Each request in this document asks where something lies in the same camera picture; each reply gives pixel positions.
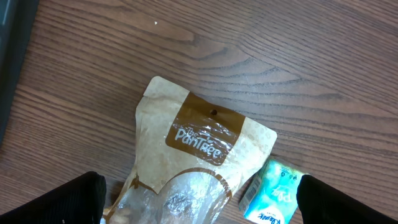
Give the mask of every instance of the plastic bag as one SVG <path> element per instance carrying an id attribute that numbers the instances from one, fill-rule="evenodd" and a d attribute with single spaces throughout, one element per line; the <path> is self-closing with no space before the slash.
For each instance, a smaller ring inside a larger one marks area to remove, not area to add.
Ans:
<path id="1" fill-rule="evenodd" d="M 276 133 L 155 77 L 136 110 L 136 161 L 104 222 L 213 223 Z"/>

